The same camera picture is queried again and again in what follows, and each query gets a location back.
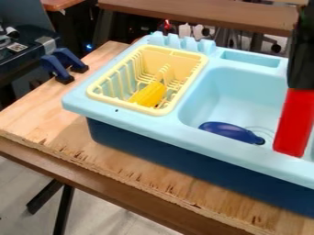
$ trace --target blue clamp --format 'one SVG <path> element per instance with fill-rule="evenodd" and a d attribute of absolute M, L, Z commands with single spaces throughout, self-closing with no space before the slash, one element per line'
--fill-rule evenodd
<path fill-rule="evenodd" d="M 57 57 L 65 68 L 72 65 L 70 70 L 73 72 L 85 73 L 89 69 L 88 65 L 81 62 L 81 60 L 67 48 L 58 48 L 52 53 L 52 55 Z"/>
<path fill-rule="evenodd" d="M 64 69 L 61 62 L 54 55 L 44 55 L 40 59 L 41 66 L 56 75 L 56 81 L 62 84 L 69 84 L 74 81 L 74 78 Z"/>

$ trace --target workbench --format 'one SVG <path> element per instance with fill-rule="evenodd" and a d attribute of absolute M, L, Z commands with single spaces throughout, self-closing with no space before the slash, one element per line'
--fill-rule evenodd
<path fill-rule="evenodd" d="M 274 0 L 304 4 L 306 0 Z M 232 0 L 99 0 L 99 7 L 146 17 L 235 28 L 288 37 L 297 21 L 294 6 L 272 6 Z"/>
<path fill-rule="evenodd" d="M 0 155 L 184 234 L 311 235 L 314 219 L 92 141 L 62 96 L 128 45 L 109 41 L 75 82 L 54 79 L 0 113 Z"/>

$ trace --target blue plastic tub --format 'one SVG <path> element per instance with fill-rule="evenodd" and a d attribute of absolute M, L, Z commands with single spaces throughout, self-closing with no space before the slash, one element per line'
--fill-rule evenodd
<path fill-rule="evenodd" d="M 90 84 L 143 44 L 208 56 L 208 64 L 171 112 L 157 117 L 86 95 Z M 101 144 L 314 218 L 314 135 L 302 159 L 272 150 L 285 101 L 286 67 L 286 58 L 155 33 L 75 87 L 62 104 L 87 117 L 93 139 Z M 264 138 L 265 144 L 248 144 L 198 128 L 213 121 L 246 128 Z"/>

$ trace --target wooden shelf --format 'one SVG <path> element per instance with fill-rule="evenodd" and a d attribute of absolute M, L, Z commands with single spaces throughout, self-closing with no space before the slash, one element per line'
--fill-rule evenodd
<path fill-rule="evenodd" d="M 210 26 L 289 36 L 297 22 L 295 6 L 226 0 L 99 0 L 99 7 Z"/>
<path fill-rule="evenodd" d="M 46 11 L 60 11 L 82 3 L 84 0 L 41 0 Z"/>

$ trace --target yellow plastic corn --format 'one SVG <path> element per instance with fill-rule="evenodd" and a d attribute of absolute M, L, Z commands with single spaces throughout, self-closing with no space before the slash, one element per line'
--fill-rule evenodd
<path fill-rule="evenodd" d="M 140 106 L 156 106 L 163 99 L 166 92 L 164 84 L 159 82 L 152 82 L 146 87 L 135 93 L 130 99 L 130 103 L 137 103 Z"/>

